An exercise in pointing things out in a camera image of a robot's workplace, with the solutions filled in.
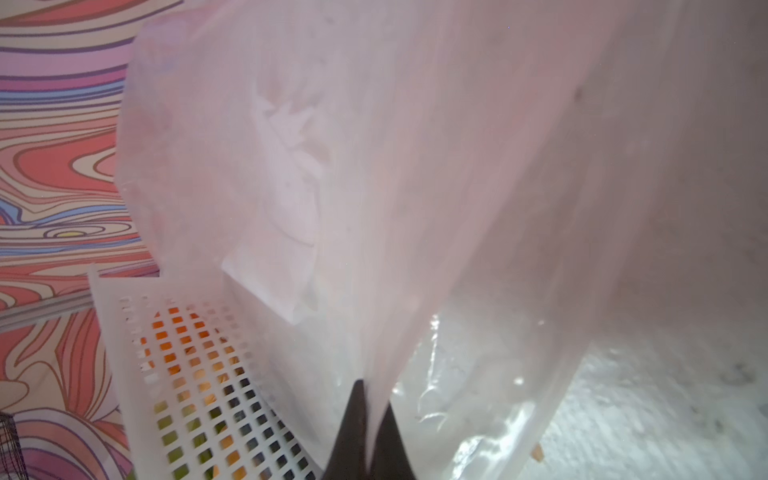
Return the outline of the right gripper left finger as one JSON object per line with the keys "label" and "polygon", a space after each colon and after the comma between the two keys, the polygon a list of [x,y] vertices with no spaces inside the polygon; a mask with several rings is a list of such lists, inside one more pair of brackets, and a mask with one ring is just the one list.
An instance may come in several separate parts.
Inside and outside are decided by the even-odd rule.
{"label": "right gripper left finger", "polygon": [[363,480],[366,471],[367,402],[365,384],[356,380],[344,411],[323,480]]}

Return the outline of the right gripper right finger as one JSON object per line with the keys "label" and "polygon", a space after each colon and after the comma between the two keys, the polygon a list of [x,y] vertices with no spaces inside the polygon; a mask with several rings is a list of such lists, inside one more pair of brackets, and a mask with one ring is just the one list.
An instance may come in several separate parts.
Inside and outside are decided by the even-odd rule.
{"label": "right gripper right finger", "polygon": [[387,410],[376,436],[368,479],[416,479],[391,405],[387,406]]}

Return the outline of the white plastic perforated basket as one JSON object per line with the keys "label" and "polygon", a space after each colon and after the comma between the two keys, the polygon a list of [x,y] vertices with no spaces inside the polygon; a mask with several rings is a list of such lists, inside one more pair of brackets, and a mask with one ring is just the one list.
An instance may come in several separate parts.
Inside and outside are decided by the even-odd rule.
{"label": "white plastic perforated basket", "polygon": [[322,477],[259,391],[219,277],[88,281],[137,478]]}

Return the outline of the clear zip top bag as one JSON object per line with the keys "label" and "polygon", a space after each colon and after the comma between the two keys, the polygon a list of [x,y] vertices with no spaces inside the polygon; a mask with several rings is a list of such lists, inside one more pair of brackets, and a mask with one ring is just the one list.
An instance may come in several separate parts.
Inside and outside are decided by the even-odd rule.
{"label": "clear zip top bag", "polygon": [[203,1],[133,44],[116,184],[166,299],[319,463],[516,474],[763,1]]}

